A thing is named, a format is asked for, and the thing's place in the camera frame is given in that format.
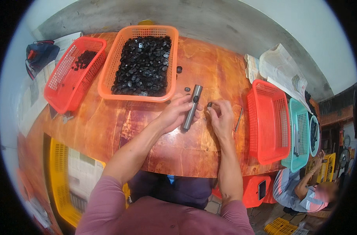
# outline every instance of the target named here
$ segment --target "red stool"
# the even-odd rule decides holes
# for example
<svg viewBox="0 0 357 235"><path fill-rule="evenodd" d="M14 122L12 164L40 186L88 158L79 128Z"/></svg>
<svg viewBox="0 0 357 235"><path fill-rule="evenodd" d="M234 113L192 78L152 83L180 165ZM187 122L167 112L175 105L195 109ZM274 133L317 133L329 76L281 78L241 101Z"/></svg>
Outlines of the red stool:
<svg viewBox="0 0 357 235"><path fill-rule="evenodd" d="M268 188L267 188L266 196L265 196L265 198L263 199L263 202L264 202L264 203L270 203L270 204L276 203L276 200L274 199L274 197L273 197L273 195L272 195L273 188L274 188L275 178L276 178L276 175L275 175L275 176L270 175L271 181L270 181L270 185L269 185Z"/></svg>
<svg viewBox="0 0 357 235"><path fill-rule="evenodd" d="M267 174L243 176L244 195L242 202L246 208L257 207L264 202L264 200L258 200L258 185L264 180L266 180L266 186L270 185L271 178ZM222 198L218 186L212 190L212 193L218 198Z"/></svg>

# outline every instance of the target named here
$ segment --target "pink shirt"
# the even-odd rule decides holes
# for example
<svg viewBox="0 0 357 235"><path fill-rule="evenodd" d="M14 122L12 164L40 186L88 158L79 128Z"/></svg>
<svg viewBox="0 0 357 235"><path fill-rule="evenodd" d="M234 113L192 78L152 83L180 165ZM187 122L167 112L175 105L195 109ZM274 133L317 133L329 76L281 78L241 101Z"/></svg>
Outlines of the pink shirt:
<svg viewBox="0 0 357 235"><path fill-rule="evenodd" d="M240 200L210 212L142 197L125 209L120 183L102 176L75 233L84 234L254 234Z"/></svg>

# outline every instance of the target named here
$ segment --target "white wall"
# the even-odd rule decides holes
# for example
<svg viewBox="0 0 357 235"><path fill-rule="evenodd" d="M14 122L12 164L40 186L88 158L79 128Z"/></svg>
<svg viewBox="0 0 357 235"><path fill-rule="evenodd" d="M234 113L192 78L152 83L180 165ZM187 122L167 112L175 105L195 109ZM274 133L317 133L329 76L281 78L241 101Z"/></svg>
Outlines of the white wall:
<svg viewBox="0 0 357 235"><path fill-rule="evenodd" d="M336 16L322 0L241 0L280 24L308 51L334 95L357 82L351 47Z"/></svg>
<svg viewBox="0 0 357 235"><path fill-rule="evenodd" d="M17 105L21 93L32 82L28 76L24 61L26 47L35 41L27 25L22 22L16 29L7 48L0 75L0 144L5 147L2 157L7 173L19 198L16 169L19 167L17 154Z"/></svg>
<svg viewBox="0 0 357 235"><path fill-rule="evenodd" d="M357 156L357 139L355 139L355 128L353 122L343 126L343 136L350 135L350 147L355 149L355 157Z"/></svg>

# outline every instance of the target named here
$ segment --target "dark pants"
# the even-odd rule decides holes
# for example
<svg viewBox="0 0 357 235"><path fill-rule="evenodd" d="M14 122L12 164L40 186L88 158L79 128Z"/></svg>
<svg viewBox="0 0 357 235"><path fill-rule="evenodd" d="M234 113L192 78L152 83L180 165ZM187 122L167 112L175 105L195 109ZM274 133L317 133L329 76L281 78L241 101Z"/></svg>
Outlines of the dark pants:
<svg viewBox="0 0 357 235"><path fill-rule="evenodd" d="M162 201L204 209L209 202L214 178L175 176L173 184L166 174L140 170L129 182L133 202L151 196Z"/></svg>

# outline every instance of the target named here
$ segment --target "pink sleeve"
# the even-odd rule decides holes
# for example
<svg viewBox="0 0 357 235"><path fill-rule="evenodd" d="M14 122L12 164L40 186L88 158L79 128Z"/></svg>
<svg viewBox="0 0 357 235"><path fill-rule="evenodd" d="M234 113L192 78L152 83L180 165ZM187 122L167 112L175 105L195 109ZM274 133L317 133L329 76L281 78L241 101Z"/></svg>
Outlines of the pink sleeve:
<svg viewBox="0 0 357 235"><path fill-rule="evenodd" d="M101 234L99 230L108 227L110 223L107 222L118 219L124 210L122 185L111 176L102 176L90 195L75 234Z"/></svg>
<svg viewBox="0 0 357 235"><path fill-rule="evenodd" d="M220 216L240 228L243 234L255 234L249 222L247 209L242 201L230 201L221 208Z"/></svg>

